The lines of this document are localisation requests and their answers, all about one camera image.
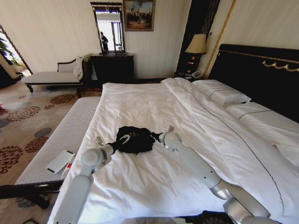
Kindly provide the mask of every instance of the lamp shade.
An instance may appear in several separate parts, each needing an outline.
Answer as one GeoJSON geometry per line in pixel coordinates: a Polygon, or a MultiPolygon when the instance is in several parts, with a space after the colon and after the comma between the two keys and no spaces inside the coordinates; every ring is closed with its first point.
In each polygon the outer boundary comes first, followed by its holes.
{"type": "Polygon", "coordinates": [[[187,53],[193,54],[203,54],[206,53],[206,35],[205,34],[195,34],[193,39],[188,46],[187,53]]]}

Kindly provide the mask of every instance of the white pillow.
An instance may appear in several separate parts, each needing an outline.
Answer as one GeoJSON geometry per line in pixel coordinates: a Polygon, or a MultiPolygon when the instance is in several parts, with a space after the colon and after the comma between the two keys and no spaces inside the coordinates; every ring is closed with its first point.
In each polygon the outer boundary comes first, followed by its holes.
{"type": "Polygon", "coordinates": [[[299,124],[254,102],[227,108],[248,129],[258,133],[299,168],[299,124]]]}
{"type": "Polygon", "coordinates": [[[217,80],[198,80],[192,84],[222,106],[224,106],[224,104],[239,104],[251,100],[251,98],[245,94],[217,80]]]}

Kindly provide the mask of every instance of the white cushion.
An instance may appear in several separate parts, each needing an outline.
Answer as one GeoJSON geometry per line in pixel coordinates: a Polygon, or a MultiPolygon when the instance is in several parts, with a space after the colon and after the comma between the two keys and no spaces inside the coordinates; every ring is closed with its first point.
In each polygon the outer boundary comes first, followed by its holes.
{"type": "Polygon", "coordinates": [[[299,124],[254,102],[227,108],[299,168],[299,124]]]}
{"type": "Polygon", "coordinates": [[[22,78],[23,83],[79,83],[72,72],[46,71],[22,78]]]}
{"type": "Polygon", "coordinates": [[[198,80],[192,84],[198,87],[202,93],[206,94],[222,106],[224,104],[239,104],[251,100],[251,98],[245,94],[217,80],[198,80]]]}
{"type": "Polygon", "coordinates": [[[58,71],[59,72],[73,72],[75,66],[76,66],[76,60],[73,61],[72,63],[67,63],[67,64],[59,64],[58,63],[58,71]]]}

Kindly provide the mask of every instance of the white phone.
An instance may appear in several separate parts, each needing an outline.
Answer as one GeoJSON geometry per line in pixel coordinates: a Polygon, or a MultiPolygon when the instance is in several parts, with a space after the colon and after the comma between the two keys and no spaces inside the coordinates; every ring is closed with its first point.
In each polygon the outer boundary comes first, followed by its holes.
{"type": "Polygon", "coordinates": [[[195,79],[201,79],[204,76],[204,74],[201,74],[199,71],[195,71],[191,74],[191,76],[195,79]]]}
{"type": "Polygon", "coordinates": [[[46,169],[56,174],[71,160],[74,155],[74,153],[64,150],[46,166],[46,169]]]}

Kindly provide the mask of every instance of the bench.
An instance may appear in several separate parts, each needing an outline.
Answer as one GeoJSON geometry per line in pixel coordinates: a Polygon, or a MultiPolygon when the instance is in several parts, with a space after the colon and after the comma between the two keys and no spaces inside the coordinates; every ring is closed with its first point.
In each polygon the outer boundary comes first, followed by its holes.
{"type": "Polygon", "coordinates": [[[33,92],[32,85],[81,86],[90,80],[93,72],[90,54],[70,62],[59,62],[57,66],[57,72],[38,72],[22,78],[21,81],[29,88],[30,92],[33,92]]]}
{"type": "Polygon", "coordinates": [[[0,199],[24,197],[41,208],[47,208],[49,202],[39,195],[59,192],[63,183],[61,176],[64,168],[53,174],[45,167],[63,150],[72,153],[78,152],[99,100],[100,97],[78,99],[44,146],[28,164],[15,185],[0,186],[0,199]]]}

